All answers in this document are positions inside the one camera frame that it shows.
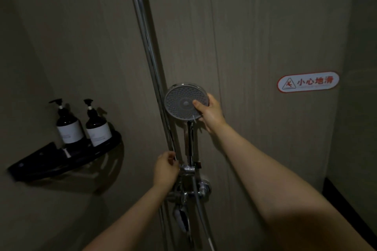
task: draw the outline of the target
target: warning sign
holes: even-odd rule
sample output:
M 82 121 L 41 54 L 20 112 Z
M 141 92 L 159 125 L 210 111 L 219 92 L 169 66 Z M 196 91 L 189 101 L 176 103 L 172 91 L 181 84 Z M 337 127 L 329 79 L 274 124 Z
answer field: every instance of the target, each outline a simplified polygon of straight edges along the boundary
M 339 82 L 336 72 L 286 75 L 277 82 L 277 88 L 284 93 L 296 91 L 319 91 L 331 89 Z
M 295 89 L 295 83 L 293 82 L 292 78 L 287 79 L 285 82 L 285 85 L 282 87 L 282 89 Z

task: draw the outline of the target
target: corner shelf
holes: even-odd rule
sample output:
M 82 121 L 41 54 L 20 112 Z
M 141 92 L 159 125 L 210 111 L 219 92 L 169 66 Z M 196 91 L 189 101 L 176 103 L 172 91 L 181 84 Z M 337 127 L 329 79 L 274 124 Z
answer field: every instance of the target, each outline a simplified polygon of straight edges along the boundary
M 31 182 L 46 177 L 54 177 L 90 163 L 120 144 L 122 137 L 112 130 L 112 137 L 93 147 L 90 139 L 85 139 L 75 149 L 67 148 L 70 157 L 63 149 L 57 149 L 54 142 L 14 163 L 7 170 L 15 181 Z

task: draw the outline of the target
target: shower head nozzle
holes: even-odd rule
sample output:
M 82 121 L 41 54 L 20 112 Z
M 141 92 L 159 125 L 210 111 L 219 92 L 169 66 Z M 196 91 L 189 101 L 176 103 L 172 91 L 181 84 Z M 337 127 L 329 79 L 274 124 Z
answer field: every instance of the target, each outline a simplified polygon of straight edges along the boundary
M 193 84 L 173 85 L 165 96 L 165 109 L 176 119 L 190 121 L 200 118 L 192 101 L 196 99 L 208 106 L 209 99 L 204 89 Z

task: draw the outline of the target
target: black pump bottle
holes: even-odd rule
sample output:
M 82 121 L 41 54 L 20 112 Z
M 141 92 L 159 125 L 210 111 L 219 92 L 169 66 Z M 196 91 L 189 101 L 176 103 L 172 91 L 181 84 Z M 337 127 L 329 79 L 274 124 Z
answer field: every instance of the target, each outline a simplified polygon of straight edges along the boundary
M 111 138 L 111 131 L 106 119 L 99 116 L 97 111 L 92 107 L 92 99 L 84 99 L 88 106 L 88 122 L 85 124 L 86 130 L 91 138 L 93 146 L 98 146 Z
M 53 102 L 59 106 L 58 114 L 60 117 L 56 122 L 56 126 L 60 136 L 67 147 L 74 146 L 84 138 L 80 122 L 68 109 L 62 106 L 63 100 L 61 98 L 51 100 L 49 103 Z

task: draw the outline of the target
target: white label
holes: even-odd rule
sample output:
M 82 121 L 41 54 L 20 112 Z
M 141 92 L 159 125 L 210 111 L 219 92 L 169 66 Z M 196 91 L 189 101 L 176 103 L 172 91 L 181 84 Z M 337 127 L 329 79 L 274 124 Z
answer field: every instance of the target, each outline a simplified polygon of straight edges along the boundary
M 109 140 L 112 136 L 107 122 L 101 127 L 87 129 L 87 131 L 94 147 Z
M 77 142 L 84 137 L 78 120 L 65 126 L 57 126 L 63 142 L 66 144 Z
M 296 91 L 320 91 L 331 89 L 339 82 L 336 72 L 286 75 L 277 82 L 277 88 L 281 92 Z

